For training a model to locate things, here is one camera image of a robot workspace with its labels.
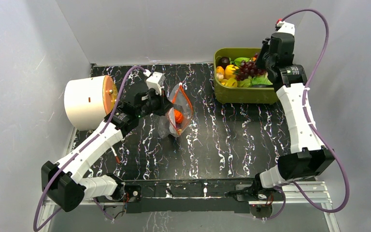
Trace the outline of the clear orange zip top bag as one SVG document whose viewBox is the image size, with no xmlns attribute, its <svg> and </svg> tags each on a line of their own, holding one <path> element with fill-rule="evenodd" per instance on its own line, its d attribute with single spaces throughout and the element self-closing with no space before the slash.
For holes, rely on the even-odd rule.
<svg viewBox="0 0 371 232">
<path fill-rule="evenodd" d="M 189 126 L 194 114 L 193 106 L 185 93 L 183 83 L 178 83 L 172 89 L 168 99 L 173 106 L 159 119 L 158 134 L 160 138 L 169 135 L 179 137 Z"/>
</svg>

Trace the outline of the orange toy pumpkin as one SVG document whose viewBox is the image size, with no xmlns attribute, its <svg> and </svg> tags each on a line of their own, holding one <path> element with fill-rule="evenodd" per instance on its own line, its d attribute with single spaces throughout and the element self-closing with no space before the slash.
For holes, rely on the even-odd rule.
<svg viewBox="0 0 371 232">
<path fill-rule="evenodd" d="M 184 120 L 184 115 L 179 110 L 174 109 L 174 119 L 176 124 L 181 124 Z"/>
</svg>

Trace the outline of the dark red toy grapes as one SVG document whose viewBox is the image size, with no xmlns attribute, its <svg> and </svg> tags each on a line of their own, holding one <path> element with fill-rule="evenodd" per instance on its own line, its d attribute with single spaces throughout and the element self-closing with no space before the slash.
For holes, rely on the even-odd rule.
<svg viewBox="0 0 371 232">
<path fill-rule="evenodd" d="M 257 77 L 264 75 L 266 73 L 265 69 L 260 69 L 255 61 L 245 61 L 242 60 L 240 66 L 235 71 L 235 79 L 237 81 L 243 81 L 248 77 Z"/>
</svg>

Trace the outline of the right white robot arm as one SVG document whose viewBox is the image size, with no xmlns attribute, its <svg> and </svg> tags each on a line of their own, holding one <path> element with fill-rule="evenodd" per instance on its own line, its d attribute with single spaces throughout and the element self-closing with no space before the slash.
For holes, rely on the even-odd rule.
<svg viewBox="0 0 371 232">
<path fill-rule="evenodd" d="M 303 94 L 307 76 L 301 65 L 293 63 L 294 35 L 276 32 L 263 41 L 257 65 L 265 69 L 282 104 L 288 125 L 291 149 L 277 164 L 256 174 L 253 195 L 267 199 L 275 186 L 319 176 L 333 161 L 332 153 L 311 129 L 315 125 L 307 98 Z"/>
</svg>

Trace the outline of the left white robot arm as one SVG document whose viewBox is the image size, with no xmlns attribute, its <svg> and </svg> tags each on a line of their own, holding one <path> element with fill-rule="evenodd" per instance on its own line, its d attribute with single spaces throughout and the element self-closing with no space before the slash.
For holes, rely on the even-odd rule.
<svg viewBox="0 0 371 232">
<path fill-rule="evenodd" d="M 112 146 L 121 142 L 148 115 L 164 116 L 173 107 L 166 92 L 155 89 L 135 96 L 135 104 L 117 103 L 91 135 L 67 156 L 41 167 L 43 197 L 54 201 L 65 212 L 75 209 L 83 200 L 107 197 L 121 201 L 126 184 L 115 174 L 85 177 L 91 166 Z"/>
</svg>

